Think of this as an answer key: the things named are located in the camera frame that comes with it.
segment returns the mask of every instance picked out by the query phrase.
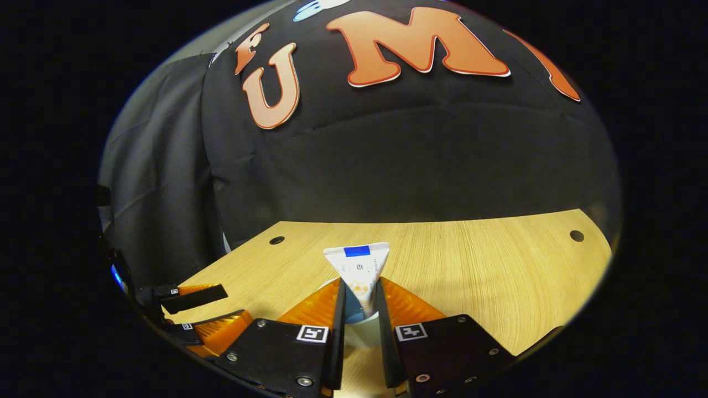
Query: wooden tabletop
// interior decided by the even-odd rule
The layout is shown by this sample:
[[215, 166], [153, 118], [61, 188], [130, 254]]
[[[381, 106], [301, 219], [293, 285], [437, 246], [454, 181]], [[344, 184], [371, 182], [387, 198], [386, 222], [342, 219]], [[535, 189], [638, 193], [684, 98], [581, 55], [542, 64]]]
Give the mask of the wooden tabletop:
[[[571, 238], [580, 231], [584, 239]], [[282, 243], [271, 245], [274, 237]], [[277, 319], [338, 277], [329, 247], [387, 241], [382, 276], [447, 316], [468, 314], [518, 355], [585, 304], [605, 272], [610, 246], [580, 210], [453, 222], [279, 222], [182, 285], [221, 283], [229, 294], [166, 315], [198, 322], [238, 309]], [[337, 397], [388, 397], [380, 346], [346, 347]]]

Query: black cloth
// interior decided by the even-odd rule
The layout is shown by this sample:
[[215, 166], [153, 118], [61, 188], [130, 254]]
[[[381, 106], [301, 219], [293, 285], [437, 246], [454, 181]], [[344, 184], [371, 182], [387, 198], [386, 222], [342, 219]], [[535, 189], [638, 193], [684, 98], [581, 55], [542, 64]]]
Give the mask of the black cloth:
[[[350, 1], [303, 21], [294, 3], [268, 22], [237, 76], [234, 50], [165, 65], [137, 90], [108, 138], [99, 182], [114, 193], [108, 236], [136, 283], [179, 283], [281, 220], [473, 220], [582, 209], [614, 242], [620, 183], [607, 132], [589, 98], [577, 103], [502, 28], [441, 1]], [[409, 23], [413, 6], [447, 9], [506, 63], [509, 77], [454, 73], [435, 46], [432, 70], [401, 66], [393, 81], [352, 87], [354, 64], [329, 21], [368, 10]], [[270, 57], [290, 42], [300, 99], [264, 130], [243, 80], [265, 68], [269, 104], [280, 98]]]
[[210, 60], [158, 68], [107, 138], [98, 183], [111, 189], [111, 206], [101, 222], [138, 290], [180, 283], [224, 254], [201, 128]]
[[[608, 241], [616, 237], [620, 183], [602, 122], [580, 88], [580, 103], [560, 94], [543, 64], [500, 26], [440, 1], [350, 1], [293, 22], [300, 6], [261, 21], [270, 27], [238, 76], [227, 50], [205, 78], [205, 146], [232, 246], [279, 220], [470, 220], [576, 208]], [[401, 75], [350, 86], [348, 46], [325, 25], [361, 10], [407, 24], [413, 6], [458, 13], [511, 76], [451, 72], [438, 43], [430, 73], [380, 47]], [[289, 42], [297, 44], [300, 101], [287, 122], [263, 130], [241, 86], [263, 67], [265, 98], [276, 103], [280, 85], [268, 59]]]

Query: cream tube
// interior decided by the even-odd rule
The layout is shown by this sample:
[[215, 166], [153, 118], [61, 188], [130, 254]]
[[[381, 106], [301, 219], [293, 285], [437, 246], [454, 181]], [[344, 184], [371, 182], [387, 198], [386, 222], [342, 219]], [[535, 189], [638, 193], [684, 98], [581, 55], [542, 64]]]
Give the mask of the cream tube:
[[324, 256], [354, 292], [366, 318], [376, 312], [373, 306], [374, 287], [384, 269], [389, 250], [388, 242], [324, 249]]

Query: bolt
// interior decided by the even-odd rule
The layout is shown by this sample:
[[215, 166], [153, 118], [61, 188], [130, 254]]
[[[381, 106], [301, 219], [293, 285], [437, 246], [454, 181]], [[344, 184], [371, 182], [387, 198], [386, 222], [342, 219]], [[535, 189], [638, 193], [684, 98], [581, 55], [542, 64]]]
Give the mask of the bolt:
[[303, 387], [309, 387], [312, 385], [312, 379], [309, 379], [307, 377], [298, 377], [297, 384], [299, 384]]

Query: black bracket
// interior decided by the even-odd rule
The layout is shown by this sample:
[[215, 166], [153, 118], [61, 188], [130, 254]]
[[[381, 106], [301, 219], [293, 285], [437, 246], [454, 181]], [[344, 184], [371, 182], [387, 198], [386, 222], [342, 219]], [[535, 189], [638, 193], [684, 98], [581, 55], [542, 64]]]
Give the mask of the black bracket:
[[153, 296], [160, 301], [170, 314], [176, 314], [185, 309], [199, 307], [216, 300], [221, 300], [229, 295], [221, 285], [198, 290], [188, 295], [179, 295], [176, 285], [158, 286], [153, 289]]
[[341, 388], [346, 285], [339, 284], [333, 327], [255, 319], [215, 361], [246, 382], [282, 396], [326, 397]]
[[395, 328], [411, 398], [462, 393], [516, 362], [465, 314]]

